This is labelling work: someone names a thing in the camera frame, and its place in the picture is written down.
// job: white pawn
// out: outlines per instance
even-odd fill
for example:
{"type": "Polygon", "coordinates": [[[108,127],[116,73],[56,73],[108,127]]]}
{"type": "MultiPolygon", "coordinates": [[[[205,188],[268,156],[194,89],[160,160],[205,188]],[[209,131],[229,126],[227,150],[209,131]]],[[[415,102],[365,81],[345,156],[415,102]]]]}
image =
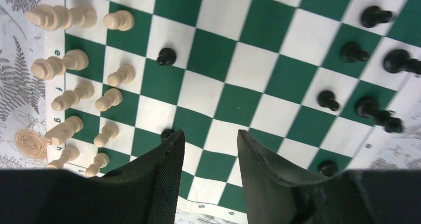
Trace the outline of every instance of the white pawn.
{"type": "Polygon", "coordinates": [[[93,143],[99,148],[104,147],[108,141],[114,139],[119,132],[120,130],[116,124],[107,123],[102,127],[101,133],[95,137],[93,143]]]}
{"type": "Polygon", "coordinates": [[[111,86],[118,86],[122,83],[128,83],[133,81],[136,76],[135,68],[130,65],[124,65],[119,68],[116,72],[110,74],[107,77],[108,84],[111,86]]]}
{"type": "Polygon", "coordinates": [[[98,100],[95,101],[95,107],[99,111],[106,111],[112,106],[117,106],[122,101],[123,95],[121,94],[121,92],[116,88],[112,88],[110,90],[107,90],[103,96],[101,96],[98,100]]]}
{"type": "Polygon", "coordinates": [[[76,106],[80,100],[91,98],[95,93],[95,88],[88,82],[79,83],[74,90],[67,90],[54,99],[51,108],[56,111],[63,111],[76,106]]]}
{"type": "Polygon", "coordinates": [[[106,153],[98,153],[93,158],[93,164],[91,164],[85,171],[86,176],[96,176],[100,168],[104,168],[110,162],[110,157],[106,153]]]}
{"type": "Polygon", "coordinates": [[[26,19],[41,29],[54,31],[58,28],[69,29],[73,25],[91,28],[96,24],[97,15],[94,8],[76,6],[67,9],[64,6],[40,4],[25,12],[26,19]]]}
{"type": "Polygon", "coordinates": [[[45,133],[44,139],[49,145],[58,146],[73,137],[83,128],[83,121],[77,116],[70,116],[64,122],[54,126],[45,133]]]}
{"type": "Polygon", "coordinates": [[[119,10],[116,13],[106,14],[102,22],[108,29],[127,31],[135,25],[135,18],[127,10],[119,10]]]}
{"type": "Polygon", "coordinates": [[[66,69],[82,70],[88,66],[88,63],[88,55],[82,50],[75,49],[68,51],[62,59],[55,56],[36,59],[31,66],[31,72],[40,79],[51,80],[55,76],[65,74],[66,69]]]}
{"type": "Polygon", "coordinates": [[[64,164],[75,160],[77,157],[79,157],[79,150],[74,146],[67,146],[66,149],[62,151],[62,155],[59,159],[51,161],[49,164],[47,164],[47,168],[63,168],[64,164]]]}

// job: chessboard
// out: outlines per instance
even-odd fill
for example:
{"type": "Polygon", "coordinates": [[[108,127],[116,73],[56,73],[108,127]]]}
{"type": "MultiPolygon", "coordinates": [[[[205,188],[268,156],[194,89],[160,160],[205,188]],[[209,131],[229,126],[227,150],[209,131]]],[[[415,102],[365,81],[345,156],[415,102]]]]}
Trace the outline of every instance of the chessboard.
{"type": "Polygon", "coordinates": [[[110,161],[100,176],[158,146],[163,130],[183,129],[179,206],[239,223],[246,222],[239,129],[313,172],[327,160],[339,171],[360,167],[351,165],[353,158],[389,134],[373,119],[358,116],[356,103],[374,97],[379,109],[400,117],[417,99],[412,90],[421,85],[414,73],[392,74],[382,66],[395,49],[420,58],[421,35],[416,31],[421,0],[42,1],[67,8],[90,6],[98,17],[91,28],[45,32],[45,58],[62,58],[74,49],[89,57],[85,69],[67,70],[46,82],[47,106],[83,81],[95,89],[91,98],[65,111],[47,108],[47,129],[70,116],[84,123],[64,145],[49,147],[49,161],[75,146],[80,155],[65,168],[84,175],[103,152],[110,161]],[[393,17],[366,28],[361,13],[374,5],[393,17]],[[107,30],[103,16],[119,10],[134,16],[134,27],[107,30]],[[341,52],[351,42],[369,58],[345,62],[341,52]],[[174,65],[157,63],[163,48],[176,52],[174,65]],[[108,75],[125,65],[136,76],[117,86],[122,102],[97,110],[95,101],[112,88],[108,75]],[[335,95],[338,109],[319,105],[317,97],[324,90],[335,95]],[[98,148],[93,140],[109,122],[120,132],[98,148]]]}

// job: black chess piece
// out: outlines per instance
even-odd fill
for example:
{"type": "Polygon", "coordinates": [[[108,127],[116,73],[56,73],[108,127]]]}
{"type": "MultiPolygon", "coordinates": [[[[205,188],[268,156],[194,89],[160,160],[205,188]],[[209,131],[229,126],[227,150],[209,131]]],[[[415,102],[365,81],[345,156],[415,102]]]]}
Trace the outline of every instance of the black chess piece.
{"type": "Polygon", "coordinates": [[[319,172],[319,174],[323,176],[332,177],[333,175],[338,173],[338,166],[333,161],[323,161],[317,167],[317,172],[319,172]]]}
{"type": "Polygon", "coordinates": [[[332,111],[337,111],[339,109],[339,103],[335,100],[335,95],[328,90],[319,93],[317,96],[317,103],[321,107],[329,108],[332,111]]]}
{"type": "Polygon", "coordinates": [[[370,6],[362,12],[360,22],[364,27],[371,28],[377,24],[389,22],[392,16],[391,11],[382,10],[378,6],[370,6]]]}
{"type": "Polygon", "coordinates": [[[408,51],[403,49],[390,51],[384,57],[383,68],[391,74],[407,71],[421,75],[421,61],[411,59],[408,51]]]}
{"type": "Polygon", "coordinates": [[[391,117],[390,112],[379,110],[380,104],[373,97],[360,99],[355,106],[355,112],[362,118],[373,118],[374,123],[383,126],[387,133],[402,133],[404,127],[399,118],[391,117]]]}
{"type": "Polygon", "coordinates": [[[364,51],[361,46],[357,43],[348,43],[341,50],[341,57],[347,63],[353,63],[357,61],[365,62],[368,60],[370,55],[364,51]]]}
{"type": "Polygon", "coordinates": [[[161,142],[166,140],[168,137],[170,137],[175,131],[173,129],[165,129],[161,133],[161,142]]]}
{"type": "Polygon", "coordinates": [[[162,66],[171,66],[175,63],[177,55],[175,51],[170,48],[163,48],[159,51],[159,56],[156,59],[156,62],[162,66]]]}

